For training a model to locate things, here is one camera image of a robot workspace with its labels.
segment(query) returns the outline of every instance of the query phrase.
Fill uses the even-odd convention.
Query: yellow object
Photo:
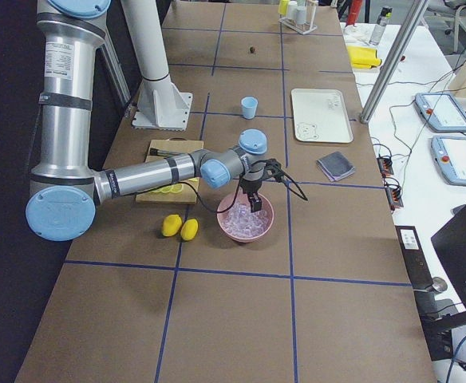
[[[183,189],[184,189],[183,184],[174,184],[174,185],[172,185],[171,193],[178,194],[178,193],[181,193],[183,191]]]
[[[279,2],[278,12],[281,16],[286,16],[286,11],[288,10],[288,3],[290,0],[281,0]]]
[[[382,60],[377,57],[377,50],[364,46],[348,45],[346,47],[353,68],[371,69],[380,66]]]
[[[189,219],[184,223],[182,231],[180,232],[182,239],[184,241],[190,241],[194,239],[195,235],[198,233],[198,221],[197,219]]]
[[[163,188],[160,188],[160,192],[162,194],[168,194],[171,192],[172,185],[164,186]]]
[[[162,222],[162,235],[172,237],[182,227],[182,219],[177,214],[168,215]]]

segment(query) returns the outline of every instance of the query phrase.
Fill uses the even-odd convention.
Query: wooden cutting board
[[[180,152],[180,153],[190,153],[195,150],[200,150],[203,148],[203,141],[197,140],[152,140],[148,148],[148,155],[146,156],[145,162],[152,162],[162,160],[163,157],[160,156],[150,156],[150,149],[157,148],[160,150],[167,150],[170,152]],[[186,180],[189,182],[196,190],[199,187],[199,178]],[[196,203],[196,196],[192,189],[189,186],[184,185],[184,188],[179,193],[162,193],[162,192],[146,192],[136,196],[136,202],[138,203]]]

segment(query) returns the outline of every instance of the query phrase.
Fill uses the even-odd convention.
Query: white pole
[[[192,95],[171,83],[156,0],[121,0],[143,82],[137,102],[137,128],[185,130]]]

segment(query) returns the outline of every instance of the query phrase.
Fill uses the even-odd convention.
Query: label sticker
[[[419,245],[417,244],[416,235],[413,230],[400,230],[401,239],[403,240],[403,246],[407,250],[419,250]]]
[[[74,47],[48,41],[45,44],[45,76],[72,80]]]

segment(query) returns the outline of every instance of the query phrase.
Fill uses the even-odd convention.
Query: lemon
[[[168,215],[162,222],[162,235],[172,237],[182,227],[182,219],[177,214]]]
[[[194,239],[195,235],[198,233],[198,221],[197,219],[189,219],[184,223],[182,231],[180,232],[182,239],[184,241],[190,241]]]

